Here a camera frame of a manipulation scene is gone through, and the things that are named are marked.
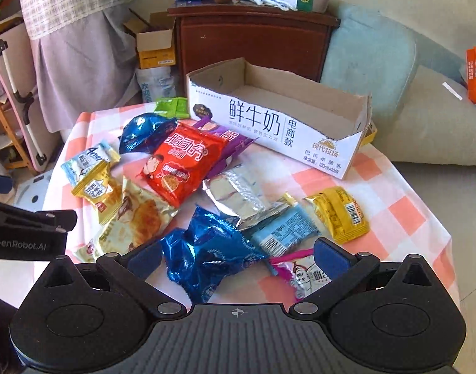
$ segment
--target sofa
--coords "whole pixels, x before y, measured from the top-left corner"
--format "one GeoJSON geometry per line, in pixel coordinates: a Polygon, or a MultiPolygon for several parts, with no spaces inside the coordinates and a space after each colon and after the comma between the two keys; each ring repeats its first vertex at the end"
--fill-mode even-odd
{"type": "Polygon", "coordinates": [[[337,0],[329,9],[341,25],[320,82],[372,94],[374,145],[391,161],[476,165],[476,106],[462,85],[464,58],[377,12],[337,0]]]}

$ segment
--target light blue cushion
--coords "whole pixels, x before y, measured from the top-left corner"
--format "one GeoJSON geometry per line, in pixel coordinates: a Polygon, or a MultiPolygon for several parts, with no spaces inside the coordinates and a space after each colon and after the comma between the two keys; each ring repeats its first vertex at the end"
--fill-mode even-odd
{"type": "Polygon", "coordinates": [[[463,78],[460,69],[465,66],[466,58],[455,55],[444,46],[418,32],[410,31],[413,32],[417,43],[418,64],[462,84],[463,78]]]}
{"type": "Polygon", "coordinates": [[[392,126],[417,70],[413,31],[374,11],[338,3],[321,83],[353,94],[372,94],[372,118],[381,131],[392,126]]]}

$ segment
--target blue foil wrapper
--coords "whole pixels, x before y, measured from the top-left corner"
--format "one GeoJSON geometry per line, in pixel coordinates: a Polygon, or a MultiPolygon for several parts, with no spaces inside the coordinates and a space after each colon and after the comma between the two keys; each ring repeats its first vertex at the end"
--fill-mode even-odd
{"type": "Polygon", "coordinates": [[[155,113],[144,113],[125,125],[119,153],[142,152],[150,155],[176,129],[177,118],[167,119],[155,113]]]}
{"type": "Polygon", "coordinates": [[[266,258],[225,220],[197,205],[187,230],[162,239],[167,276],[184,288],[191,302],[209,301],[226,276],[266,258]]]}

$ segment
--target red snack bag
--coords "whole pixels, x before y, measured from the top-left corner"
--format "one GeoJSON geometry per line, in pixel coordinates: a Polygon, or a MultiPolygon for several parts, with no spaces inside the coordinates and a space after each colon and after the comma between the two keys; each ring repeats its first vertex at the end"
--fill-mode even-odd
{"type": "Polygon", "coordinates": [[[221,157],[227,140],[179,124],[146,162],[142,175],[160,196],[179,208],[221,157]]]}

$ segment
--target snack package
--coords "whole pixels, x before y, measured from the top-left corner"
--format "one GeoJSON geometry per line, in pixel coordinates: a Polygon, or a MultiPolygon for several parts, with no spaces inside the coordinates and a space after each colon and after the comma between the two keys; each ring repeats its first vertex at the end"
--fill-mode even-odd
{"type": "Polygon", "coordinates": [[[314,262],[313,250],[300,250],[269,260],[278,275],[295,289],[297,301],[328,284],[331,279],[314,262]]]}
{"type": "Polygon", "coordinates": [[[306,197],[306,200],[314,206],[314,212],[337,244],[370,231],[370,224],[358,203],[342,187],[325,188],[319,194],[306,197]]]}
{"type": "Polygon", "coordinates": [[[97,165],[101,160],[114,165],[120,161],[120,155],[115,152],[106,141],[99,142],[99,145],[90,147],[77,156],[72,157],[61,165],[70,181],[72,187],[75,187],[82,178],[97,165]]]}
{"type": "Polygon", "coordinates": [[[212,133],[219,137],[223,137],[228,141],[221,154],[221,158],[207,174],[207,178],[214,177],[224,171],[229,164],[238,157],[247,147],[254,143],[254,139],[240,135],[238,132],[232,131],[227,127],[222,127],[216,123],[210,122],[210,117],[206,116],[194,123],[193,128],[212,133]]]}
{"type": "Polygon", "coordinates": [[[216,205],[221,217],[240,231],[289,207],[285,202],[269,202],[244,165],[204,180],[203,189],[216,205]]]}
{"type": "Polygon", "coordinates": [[[160,146],[177,126],[177,119],[167,119],[155,113],[144,113],[134,117],[125,125],[119,137],[119,152],[142,152],[150,155],[160,146]]]}
{"type": "Polygon", "coordinates": [[[140,174],[170,205],[179,208],[217,162],[226,143],[221,137],[179,124],[140,174]]]}
{"type": "Polygon", "coordinates": [[[150,239],[160,237],[176,214],[177,209],[159,195],[124,177],[122,205],[115,218],[75,255],[85,263],[92,263],[105,253],[126,254],[150,239]]]}
{"type": "Polygon", "coordinates": [[[193,303],[207,302],[224,277],[266,257],[229,223],[199,206],[187,230],[171,231],[162,249],[167,276],[193,303]]]}
{"type": "Polygon", "coordinates": [[[165,118],[188,119],[190,117],[185,97],[159,98],[155,100],[153,112],[165,118]]]}
{"type": "Polygon", "coordinates": [[[96,207],[102,225],[110,222],[122,204],[122,186],[111,176],[110,163],[104,160],[80,180],[72,194],[85,198],[96,207]]]}
{"type": "Polygon", "coordinates": [[[279,201],[289,206],[284,212],[242,231],[247,239],[271,257],[283,256],[302,240],[320,235],[295,198],[286,192],[279,201]]]}

